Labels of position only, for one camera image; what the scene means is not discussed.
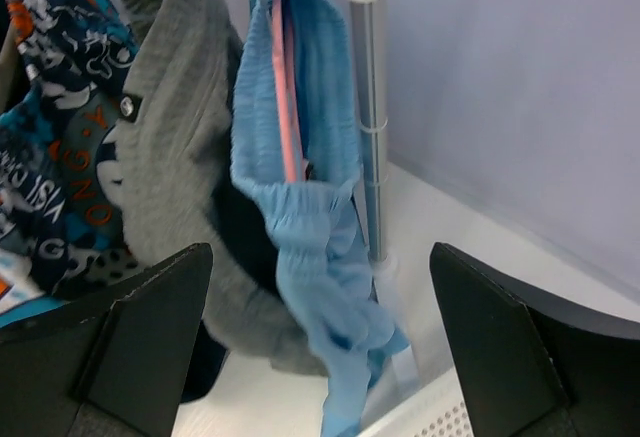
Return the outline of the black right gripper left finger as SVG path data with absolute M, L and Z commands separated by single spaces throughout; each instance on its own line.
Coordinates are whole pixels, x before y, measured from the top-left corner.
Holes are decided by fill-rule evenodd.
M 2 435 L 170 435 L 212 262 L 195 244 L 2 328 Z

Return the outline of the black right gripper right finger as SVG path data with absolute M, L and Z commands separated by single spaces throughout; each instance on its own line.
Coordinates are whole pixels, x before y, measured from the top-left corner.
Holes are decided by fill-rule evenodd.
M 475 435 L 638 435 L 638 323 L 445 243 L 430 273 Z

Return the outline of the light blue shorts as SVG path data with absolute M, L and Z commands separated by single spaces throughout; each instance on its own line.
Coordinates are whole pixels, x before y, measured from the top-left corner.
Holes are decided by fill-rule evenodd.
M 286 182 L 272 65 L 272 0 L 251 0 L 234 89 L 231 177 L 260 209 L 276 285 L 328 372 L 321 432 L 355 436 L 386 361 L 408 347 L 373 294 L 355 203 L 362 163 L 348 27 L 332 0 L 286 0 L 306 179 Z

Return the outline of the pink clothes hanger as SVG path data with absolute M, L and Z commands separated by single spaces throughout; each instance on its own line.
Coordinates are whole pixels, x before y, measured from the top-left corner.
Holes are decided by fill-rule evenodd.
M 286 182 L 306 179 L 295 79 L 295 39 L 286 0 L 272 0 L 272 65 Z

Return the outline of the patterned navy orange shorts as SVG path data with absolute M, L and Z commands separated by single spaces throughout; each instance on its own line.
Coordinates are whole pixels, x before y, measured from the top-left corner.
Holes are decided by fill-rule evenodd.
M 1 322 L 133 276 L 116 158 L 138 47 L 110 0 L 4 0 L 30 88 L 1 117 Z

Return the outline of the grey knit shorts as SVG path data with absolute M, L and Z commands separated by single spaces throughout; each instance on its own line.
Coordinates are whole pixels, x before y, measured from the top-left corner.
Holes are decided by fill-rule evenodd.
M 209 245 L 202 314 L 209 334 L 278 371 L 324 375 L 285 304 L 241 267 L 217 229 L 214 194 L 231 185 L 232 93 L 242 54 L 225 0 L 122 2 L 139 46 L 114 129 L 126 243 L 148 266 Z

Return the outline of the white perforated basket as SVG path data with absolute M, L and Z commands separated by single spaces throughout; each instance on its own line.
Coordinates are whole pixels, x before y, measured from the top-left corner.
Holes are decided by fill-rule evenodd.
M 423 388 L 360 433 L 366 437 L 420 437 L 474 435 L 461 389 L 437 386 Z

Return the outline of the silver clothes rack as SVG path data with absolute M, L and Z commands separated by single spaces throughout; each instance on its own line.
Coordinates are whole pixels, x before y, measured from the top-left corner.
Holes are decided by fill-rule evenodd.
M 387 72 L 386 0 L 348 0 L 355 51 L 355 73 L 364 149 L 364 191 L 369 255 L 378 280 L 391 279 L 397 259 L 388 251 L 386 193 Z

